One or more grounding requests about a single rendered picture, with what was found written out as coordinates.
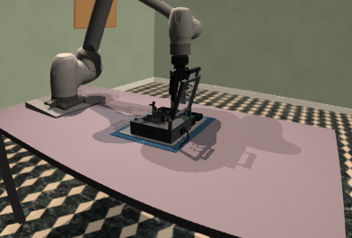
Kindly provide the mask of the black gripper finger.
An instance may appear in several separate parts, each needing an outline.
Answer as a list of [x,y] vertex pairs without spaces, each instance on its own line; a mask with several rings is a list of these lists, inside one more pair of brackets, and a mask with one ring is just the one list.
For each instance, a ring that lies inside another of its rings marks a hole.
[[176,97],[177,97],[179,82],[181,79],[181,75],[183,73],[183,69],[181,69],[180,76],[177,77],[177,72],[175,70],[176,70],[176,68],[174,70],[170,71],[171,77],[170,77],[169,93],[171,94],[171,109],[173,109],[173,107],[174,107],[174,103],[175,103]]
[[186,69],[183,68],[183,76],[181,77],[180,82],[181,82],[182,80],[186,79],[186,77],[187,77],[187,70],[188,70],[188,69],[189,69],[188,67],[186,67]]

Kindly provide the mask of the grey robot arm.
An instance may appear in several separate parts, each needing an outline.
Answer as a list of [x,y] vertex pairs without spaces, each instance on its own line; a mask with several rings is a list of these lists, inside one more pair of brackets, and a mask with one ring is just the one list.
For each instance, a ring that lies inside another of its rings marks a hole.
[[[198,20],[195,21],[196,18],[192,16],[190,9],[184,7],[173,9],[161,0],[138,1],[168,19],[170,17],[170,54],[174,57],[190,55],[191,40],[197,38],[202,31],[201,23]],[[101,74],[99,47],[112,2],[113,0],[95,0],[83,46],[77,50],[75,56],[71,53],[62,53],[53,59],[50,68],[51,99],[44,101],[48,108],[68,110],[85,102],[85,99],[78,98],[77,88],[82,83],[92,82]]]

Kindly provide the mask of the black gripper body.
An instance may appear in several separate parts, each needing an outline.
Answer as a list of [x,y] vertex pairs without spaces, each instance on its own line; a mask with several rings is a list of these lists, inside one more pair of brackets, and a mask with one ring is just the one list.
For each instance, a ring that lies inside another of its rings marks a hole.
[[[172,64],[176,68],[177,76],[180,76],[180,70],[186,68],[185,65],[189,63],[189,57],[174,57],[172,56]],[[181,66],[184,65],[184,66]]]

